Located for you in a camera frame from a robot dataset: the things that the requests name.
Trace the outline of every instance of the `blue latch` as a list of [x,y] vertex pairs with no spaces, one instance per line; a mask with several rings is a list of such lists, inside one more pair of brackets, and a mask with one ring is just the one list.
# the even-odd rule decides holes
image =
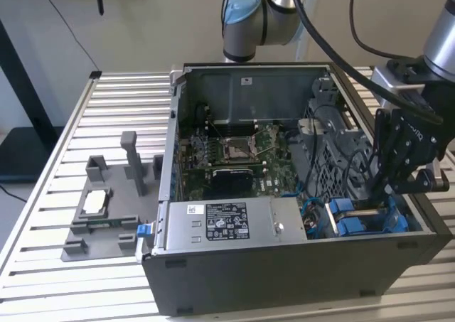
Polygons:
[[151,225],[150,224],[142,224],[137,227],[137,237],[138,238],[145,238],[151,235]]

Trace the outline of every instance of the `white wall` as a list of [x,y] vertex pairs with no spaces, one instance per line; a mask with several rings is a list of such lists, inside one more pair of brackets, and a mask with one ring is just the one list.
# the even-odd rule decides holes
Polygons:
[[[104,16],[96,0],[53,1],[104,71],[170,70],[173,64],[221,59],[221,0],[105,0]],[[417,55],[444,2],[357,0],[358,32],[377,48]],[[0,17],[52,122],[64,124],[94,69],[90,60],[47,0],[0,0]],[[373,63],[377,58],[354,45],[347,17],[348,0],[319,0],[314,21],[347,59]],[[256,60],[290,61],[295,47],[258,48]],[[326,57],[311,43],[307,59]],[[9,119],[20,110],[1,77],[0,96],[0,131],[29,125],[23,113]]]

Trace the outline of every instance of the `black cable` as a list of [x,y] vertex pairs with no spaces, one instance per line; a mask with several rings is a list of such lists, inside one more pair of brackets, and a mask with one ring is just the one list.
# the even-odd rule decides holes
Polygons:
[[370,167],[368,167],[368,159],[367,159],[367,156],[363,153],[363,150],[362,149],[356,149],[354,150],[354,152],[349,156],[349,159],[348,159],[348,164],[346,165],[346,172],[343,174],[343,180],[341,182],[341,185],[342,185],[342,191],[343,193],[346,194],[346,191],[348,189],[348,177],[349,177],[349,171],[350,171],[350,168],[353,164],[353,161],[354,161],[354,158],[355,158],[355,155],[357,154],[360,154],[362,156],[362,159],[363,159],[363,162],[365,164],[365,166],[367,167],[368,169],[368,176],[370,178],[373,177],[373,173],[371,172],[371,169]]
[[221,35],[225,36],[225,19],[226,19],[226,11],[228,10],[228,3],[229,0],[223,0],[221,4]]
[[84,46],[82,46],[82,44],[79,42],[79,40],[76,38],[76,35],[74,34],[73,30],[71,29],[70,25],[68,24],[68,22],[65,20],[65,18],[63,17],[63,15],[61,14],[61,12],[58,10],[58,8],[55,6],[55,4],[52,2],[52,0],[48,0],[49,3],[52,5],[52,7],[54,7],[55,11],[58,13],[58,15],[61,17],[61,19],[63,20],[63,22],[65,23],[66,27],[68,28],[68,30],[70,31],[71,35],[73,36],[74,40],[76,41],[76,43],[79,45],[79,47],[82,48],[82,50],[84,51],[84,53],[87,55],[87,57],[90,59],[90,61],[92,61],[92,64],[94,65],[94,67],[97,69],[97,71],[100,70],[100,68],[98,67],[98,65],[96,64],[96,62],[92,59],[92,57],[90,56],[90,54],[88,54],[87,50],[85,50]]
[[407,100],[398,97],[391,92],[387,91],[384,87],[372,82],[371,80],[367,79],[364,75],[360,74],[355,68],[349,65],[337,52],[327,43],[326,40],[319,34],[317,29],[311,23],[309,17],[306,15],[304,5],[302,4],[301,0],[294,0],[296,4],[296,9],[299,14],[300,20],[303,23],[305,29],[308,31],[310,36],[316,41],[319,47],[329,56],[330,59],[334,61],[334,63],[341,68],[344,72],[346,72],[350,77],[352,77],[356,82],[360,85],[366,87],[370,91],[374,92],[378,96],[384,98],[391,104],[396,105],[397,107],[407,110],[408,112],[414,114],[415,116],[424,119],[427,122],[432,124],[441,124],[442,118],[440,116],[435,115],[432,112],[425,111],[414,103],[408,102]]
[[17,196],[17,195],[14,195],[14,194],[8,192],[8,191],[5,189],[5,187],[3,187],[2,185],[0,185],[0,189],[2,189],[2,191],[5,192],[5,194],[11,196],[12,198],[15,198],[15,199],[17,199],[17,200],[20,200],[20,201],[22,201],[23,203],[27,203],[27,200],[26,200],[26,199],[23,199],[23,198],[21,198],[20,196]]
[[309,198],[317,197],[317,194],[318,194],[318,183],[317,182],[316,182],[316,189],[315,189],[315,194],[314,195],[311,195],[309,190],[308,190],[308,184],[309,184],[309,181],[310,181],[311,173],[313,173],[313,168],[314,168],[314,165],[316,163],[316,152],[317,152],[317,148],[318,148],[318,146],[317,146],[318,134],[316,133],[316,125],[314,124],[314,115],[313,115],[313,118],[312,118],[311,121],[313,122],[313,150],[311,152],[310,169],[308,170],[308,173],[306,174],[305,181],[304,181],[304,191],[305,191],[305,194],[307,194],[307,196]]
[[387,52],[382,52],[380,50],[376,50],[375,48],[364,44],[359,39],[359,37],[357,35],[357,31],[355,30],[355,24],[354,24],[354,0],[349,0],[349,26],[350,26],[350,32],[352,33],[354,40],[359,45],[359,47],[361,47],[363,50],[366,50],[367,52],[370,52],[372,54],[379,55],[380,57],[389,58],[389,59],[409,58],[405,55],[392,54],[392,53],[387,53]]

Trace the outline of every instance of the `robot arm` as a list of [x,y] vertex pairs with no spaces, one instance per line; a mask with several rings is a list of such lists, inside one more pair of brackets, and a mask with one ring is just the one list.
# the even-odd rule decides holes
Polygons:
[[[351,74],[357,71],[319,35],[300,0],[230,1],[224,34],[227,61],[251,60],[257,45],[288,43],[300,21],[338,66],[354,79],[363,77]],[[380,202],[391,192],[448,190],[439,160],[455,137],[455,0],[447,0],[423,56],[389,60],[375,68],[372,81],[365,80],[364,86],[382,108],[375,117],[368,202]],[[420,166],[427,167],[413,179]]]
[[[424,55],[389,60],[376,67],[373,81],[443,119],[435,126],[382,101],[376,113],[375,176],[368,187],[371,199],[384,192],[447,191],[449,181],[439,167],[447,145],[455,138],[455,0],[447,0],[431,32]],[[417,177],[410,175],[419,166]]]
[[230,0],[224,22],[225,61],[245,63],[256,46],[286,45],[303,29],[294,0]]

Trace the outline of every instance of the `barcode label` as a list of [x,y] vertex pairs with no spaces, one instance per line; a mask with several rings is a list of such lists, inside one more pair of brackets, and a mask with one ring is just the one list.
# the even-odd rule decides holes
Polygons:
[[204,205],[188,205],[186,214],[204,214]]

